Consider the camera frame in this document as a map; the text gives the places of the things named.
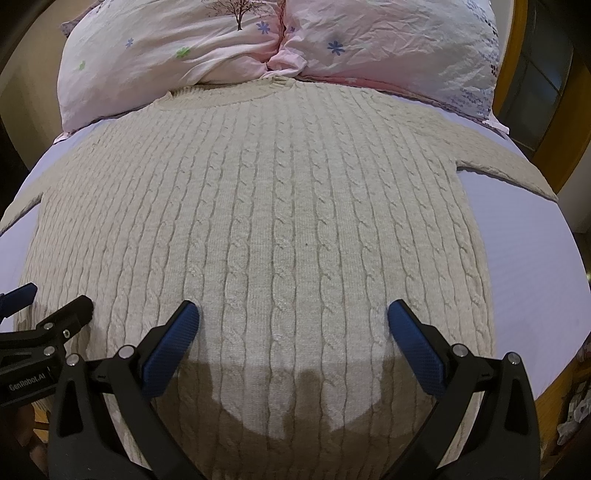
green flower print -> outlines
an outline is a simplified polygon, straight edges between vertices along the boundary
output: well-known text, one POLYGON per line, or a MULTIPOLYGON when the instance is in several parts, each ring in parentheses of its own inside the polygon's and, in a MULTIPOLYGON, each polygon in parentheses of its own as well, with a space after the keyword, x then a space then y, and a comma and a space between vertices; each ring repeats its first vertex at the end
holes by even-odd
POLYGON ((186 57, 187 55, 189 55, 189 52, 191 51, 191 49, 189 47, 183 47, 177 50, 177 58, 178 59, 182 59, 183 57, 186 57))

metal screw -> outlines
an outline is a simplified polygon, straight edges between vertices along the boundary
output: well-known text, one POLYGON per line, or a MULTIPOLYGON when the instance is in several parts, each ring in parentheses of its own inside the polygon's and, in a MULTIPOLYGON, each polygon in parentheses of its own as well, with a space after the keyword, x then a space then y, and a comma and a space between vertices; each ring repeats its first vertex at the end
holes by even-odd
POLYGON ((134 353, 135 347, 133 345, 124 345, 119 349, 117 355, 119 355, 121 358, 129 358, 134 353))
POLYGON ((507 355, 507 360, 513 365, 519 365, 521 363, 521 357, 515 352, 510 352, 509 355, 507 355))
POLYGON ((68 357, 66 358, 66 363, 68 365, 70 365, 71 367, 76 365, 79 361, 80 361, 80 355, 78 355, 77 353, 72 353, 72 354, 68 355, 68 357))
POLYGON ((452 352, 457 355, 460 358, 464 358, 469 350, 468 347, 466 345, 462 345, 461 343, 456 343, 453 347, 452 347, 452 352))

tree print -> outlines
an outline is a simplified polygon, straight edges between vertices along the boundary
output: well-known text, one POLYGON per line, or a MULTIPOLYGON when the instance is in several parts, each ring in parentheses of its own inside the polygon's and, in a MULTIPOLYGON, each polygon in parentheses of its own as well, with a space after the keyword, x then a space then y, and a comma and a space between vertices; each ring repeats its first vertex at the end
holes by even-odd
POLYGON ((242 17, 244 14, 260 13, 264 7, 265 3, 256 0, 215 0, 207 6, 215 13, 216 17, 233 15, 236 18, 238 30, 242 30, 242 17))

blue gripper pad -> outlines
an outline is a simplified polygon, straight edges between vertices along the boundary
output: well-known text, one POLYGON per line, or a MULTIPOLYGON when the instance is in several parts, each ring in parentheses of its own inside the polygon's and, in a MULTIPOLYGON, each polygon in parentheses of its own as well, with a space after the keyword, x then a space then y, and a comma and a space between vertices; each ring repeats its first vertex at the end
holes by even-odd
POLYGON ((194 303, 185 301, 169 322, 172 325, 154 348, 142 370, 144 398, 159 397, 166 390, 174 371, 197 334, 199 311, 194 303))
POLYGON ((419 320, 402 300, 388 308, 388 324, 423 391, 436 398, 445 393, 445 368, 420 329, 419 320))
POLYGON ((37 295, 37 286, 34 283, 27 283, 2 295, 0 297, 0 322, 32 304, 35 295, 37 295))

beige sweater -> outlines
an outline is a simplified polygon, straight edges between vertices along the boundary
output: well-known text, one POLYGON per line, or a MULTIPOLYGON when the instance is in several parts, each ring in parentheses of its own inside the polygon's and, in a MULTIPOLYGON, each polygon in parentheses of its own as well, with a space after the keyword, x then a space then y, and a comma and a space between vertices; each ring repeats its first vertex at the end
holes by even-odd
POLYGON ((97 129, 9 208, 0 232, 41 202, 19 328, 86 294, 72 350, 95 359, 192 300, 202 325, 157 410, 209 478, 378 478, 433 403, 387 305, 495 351, 457 167, 554 198, 523 158, 372 90, 185 88, 97 129))

